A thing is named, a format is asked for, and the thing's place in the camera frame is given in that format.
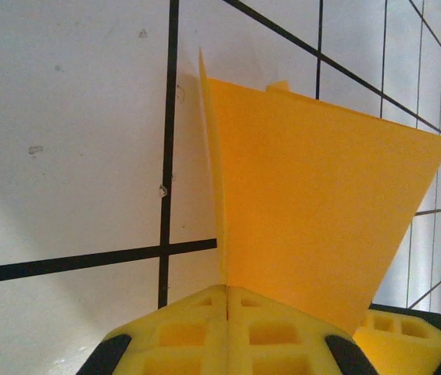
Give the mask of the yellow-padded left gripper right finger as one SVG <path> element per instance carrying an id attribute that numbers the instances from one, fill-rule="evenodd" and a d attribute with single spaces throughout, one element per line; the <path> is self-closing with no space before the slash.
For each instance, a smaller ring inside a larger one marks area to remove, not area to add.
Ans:
<path id="1" fill-rule="evenodd" d="M 353 338 L 242 287 L 228 288 L 229 374 L 376 374 Z"/>

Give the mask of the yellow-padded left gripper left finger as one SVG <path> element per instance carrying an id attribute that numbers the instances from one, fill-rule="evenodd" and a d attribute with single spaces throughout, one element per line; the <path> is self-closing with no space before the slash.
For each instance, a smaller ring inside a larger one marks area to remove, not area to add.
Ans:
<path id="1" fill-rule="evenodd" d="M 112 331 L 78 374 L 226 374 L 227 287 L 203 289 Z"/>

